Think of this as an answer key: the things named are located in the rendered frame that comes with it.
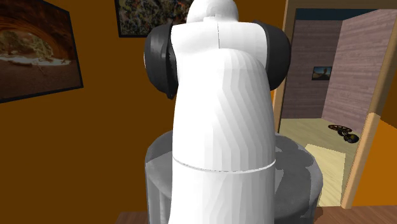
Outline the pale yellow floor rug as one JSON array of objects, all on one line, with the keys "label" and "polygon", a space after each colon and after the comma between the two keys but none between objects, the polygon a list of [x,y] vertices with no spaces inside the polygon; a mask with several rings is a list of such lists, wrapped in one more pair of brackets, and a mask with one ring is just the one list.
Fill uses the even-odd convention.
[{"label": "pale yellow floor rug", "polygon": [[323,174],[323,187],[318,205],[321,207],[340,206],[345,153],[313,144],[307,144],[305,149],[314,156]]}]

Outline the small framed wall picture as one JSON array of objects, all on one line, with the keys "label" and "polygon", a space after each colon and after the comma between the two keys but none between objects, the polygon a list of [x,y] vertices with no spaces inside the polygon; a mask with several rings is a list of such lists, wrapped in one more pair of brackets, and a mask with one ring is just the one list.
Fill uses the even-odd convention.
[{"label": "small framed wall picture", "polygon": [[313,68],[312,80],[329,80],[331,76],[331,66],[316,66]]}]

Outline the black and gold floor object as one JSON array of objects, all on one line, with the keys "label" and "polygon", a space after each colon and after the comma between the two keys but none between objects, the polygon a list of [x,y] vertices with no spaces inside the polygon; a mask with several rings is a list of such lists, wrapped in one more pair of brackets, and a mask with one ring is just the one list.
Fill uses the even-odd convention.
[{"label": "black and gold floor object", "polygon": [[359,137],[356,134],[351,134],[352,129],[348,127],[344,127],[341,125],[329,125],[329,129],[337,131],[338,135],[344,138],[344,141],[348,143],[357,143],[359,141]]}]

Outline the wooden door frame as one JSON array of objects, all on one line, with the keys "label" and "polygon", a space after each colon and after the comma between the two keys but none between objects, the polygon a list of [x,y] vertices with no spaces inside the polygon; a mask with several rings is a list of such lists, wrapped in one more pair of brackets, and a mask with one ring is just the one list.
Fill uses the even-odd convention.
[{"label": "wooden door frame", "polygon": [[[397,10],[397,0],[286,0],[282,29],[289,40],[293,39],[296,9],[298,8],[377,8]],[[350,209],[352,207],[396,70],[397,18],[394,21],[384,60],[382,61],[372,100],[368,108],[363,131],[347,179],[345,191],[342,195],[341,208],[343,209]]]}]

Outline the autumn foliage wall picture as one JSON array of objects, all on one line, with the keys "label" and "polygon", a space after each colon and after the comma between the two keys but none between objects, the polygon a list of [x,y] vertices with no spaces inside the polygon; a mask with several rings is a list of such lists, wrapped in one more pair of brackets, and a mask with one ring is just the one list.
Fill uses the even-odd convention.
[{"label": "autumn foliage wall picture", "polygon": [[143,38],[159,25],[184,24],[194,0],[115,0],[118,35]]}]

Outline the cave landscape wall picture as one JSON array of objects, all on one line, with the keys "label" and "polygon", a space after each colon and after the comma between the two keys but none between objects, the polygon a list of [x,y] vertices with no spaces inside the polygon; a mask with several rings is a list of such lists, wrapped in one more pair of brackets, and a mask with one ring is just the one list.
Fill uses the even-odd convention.
[{"label": "cave landscape wall picture", "polygon": [[83,87],[70,13],[0,0],[0,103]]}]

